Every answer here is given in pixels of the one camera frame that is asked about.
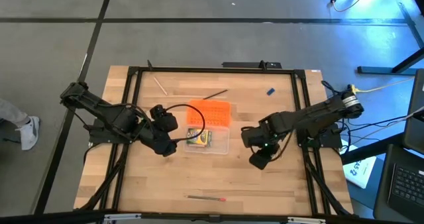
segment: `clear plastic box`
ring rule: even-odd
[[[185,135],[188,135],[189,129],[201,129],[198,125],[186,125]],[[228,154],[229,143],[230,143],[230,130],[226,127],[213,127],[206,125],[205,131],[210,131],[210,139],[206,146],[193,146],[188,143],[188,140],[184,142],[184,151],[186,152],[200,152],[204,154]]]

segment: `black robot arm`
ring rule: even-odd
[[[110,104],[88,91],[85,83],[71,83],[60,96],[68,109],[85,109],[96,117],[93,125],[84,126],[89,131],[90,142],[95,144],[132,143],[139,140],[156,154],[168,156],[176,151],[177,141],[168,132],[178,128],[176,118],[157,105],[146,113],[132,104]]]
[[[349,91],[332,96],[326,101],[306,107],[299,111],[273,113],[259,121],[258,127],[242,128],[241,137],[245,147],[257,146],[249,162],[263,170],[283,140],[293,130],[306,137],[315,138],[320,131],[342,118],[359,117],[364,108],[356,96]]]

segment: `wooden tabletop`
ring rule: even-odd
[[[127,76],[127,66],[111,66],[103,99],[120,103]],[[307,84],[311,103],[326,99],[320,84],[319,70],[307,70]],[[168,92],[164,95],[153,76]],[[273,87],[272,95],[266,92]],[[200,154],[184,151],[179,142],[177,152],[162,157],[147,146],[136,142],[130,146],[121,198],[120,211],[160,213],[222,213],[256,215],[311,215],[305,168],[301,149],[295,135],[284,152],[264,170],[252,166],[248,159],[252,154],[245,148],[240,128],[258,126],[258,121],[277,111],[295,111],[293,91],[289,75],[280,74],[212,74],[181,72],[144,72],[142,74],[138,106],[148,110],[162,104],[164,107],[202,99],[228,89],[214,97],[231,103],[229,153]],[[186,108],[177,107],[171,112],[178,120],[179,129],[170,133],[171,138],[184,137]],[[75,208],[85,204],[102,183],[110,144],[91,150],[83,169]],[[346,180],[340,157],[331,149],[321,150],[325,181],[342,203],[352,212]],[[114,185],[111,186],[107,206],[111,206]],[[226,202],[186,198],[187,195],[224,197]],[[323,212],[319,188],[315,184],[318,209]]]

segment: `blue eraser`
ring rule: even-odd
[[[271,94],[273,94],[273,92],[275,91],[275,89],[274,88],[271,88],[267,93],[266,93],[266,95],[271,95]]]

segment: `sneaker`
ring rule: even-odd
[[[38,141],[38,128],[40,127],[40,118],[29,117],[30,122],[16,129],[21,132],[22,150],[30,150]]]

